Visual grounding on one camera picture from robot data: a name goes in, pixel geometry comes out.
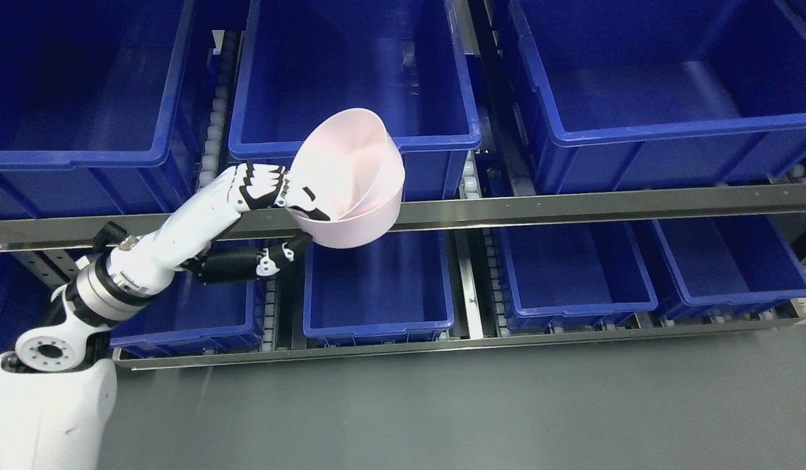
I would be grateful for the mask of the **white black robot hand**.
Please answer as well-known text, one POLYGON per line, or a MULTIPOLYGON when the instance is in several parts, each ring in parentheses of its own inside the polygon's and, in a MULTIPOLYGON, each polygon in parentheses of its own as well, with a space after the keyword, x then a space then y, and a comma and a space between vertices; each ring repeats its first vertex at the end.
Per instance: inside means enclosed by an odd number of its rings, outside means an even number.
POLYGON ((269 249, 207 253, 244 212, 263 208, 289 208, 311 220, 330 220, 317 195, 286 167, 236 164, 186 200, 157 230, 138 238, 131 249, 113 249, 107 273, 117 285, 143 295, 166 288, 190 260, 202 283, 275 275, 295 260, 310 242, 309 235, 269 249))

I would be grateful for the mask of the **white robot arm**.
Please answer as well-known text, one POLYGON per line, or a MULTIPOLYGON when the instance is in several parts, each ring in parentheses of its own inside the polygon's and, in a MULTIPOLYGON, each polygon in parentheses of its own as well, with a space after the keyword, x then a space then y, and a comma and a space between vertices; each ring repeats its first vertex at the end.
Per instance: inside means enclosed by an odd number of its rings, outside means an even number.
POLYGON ((81 261, 51 295, 42 325, 0 354, 0 469, 97 467, 118 393, 108 334, 202 247, 161 227, 81 261))

